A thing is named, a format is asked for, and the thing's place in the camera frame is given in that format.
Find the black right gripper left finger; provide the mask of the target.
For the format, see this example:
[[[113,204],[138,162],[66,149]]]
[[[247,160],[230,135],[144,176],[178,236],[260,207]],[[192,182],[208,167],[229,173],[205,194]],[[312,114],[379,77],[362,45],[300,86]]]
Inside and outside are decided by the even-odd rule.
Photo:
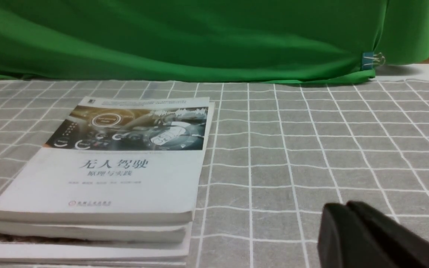
[[[324,205],[317,241],[322,268],[396,268],[360,219],[345,205]]]

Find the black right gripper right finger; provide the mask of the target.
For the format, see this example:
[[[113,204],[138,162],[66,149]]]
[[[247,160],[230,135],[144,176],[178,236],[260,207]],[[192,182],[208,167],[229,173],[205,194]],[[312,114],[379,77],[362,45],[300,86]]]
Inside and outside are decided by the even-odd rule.
[[[429,268],[429,241],[366,202],[349,201],[347,207],[360,218],[398,268]]]

